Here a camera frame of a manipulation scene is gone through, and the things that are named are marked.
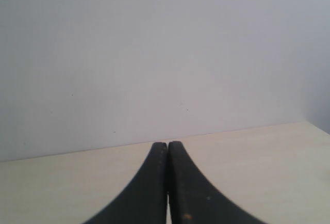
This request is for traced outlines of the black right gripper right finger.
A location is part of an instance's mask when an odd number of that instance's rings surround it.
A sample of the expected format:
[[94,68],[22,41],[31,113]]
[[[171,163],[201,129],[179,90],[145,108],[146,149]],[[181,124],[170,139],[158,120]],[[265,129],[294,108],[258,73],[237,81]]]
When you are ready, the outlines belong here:
[[168,194],[172,223],[263,223],[218,191],[180,141],[168,146]]

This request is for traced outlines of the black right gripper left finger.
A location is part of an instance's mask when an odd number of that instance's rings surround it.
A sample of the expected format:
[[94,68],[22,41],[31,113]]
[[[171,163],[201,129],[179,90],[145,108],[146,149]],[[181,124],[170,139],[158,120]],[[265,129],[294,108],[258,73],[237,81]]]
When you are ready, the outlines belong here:
[[166,223],[167,144],[155,142],[130,183],[86,223]]

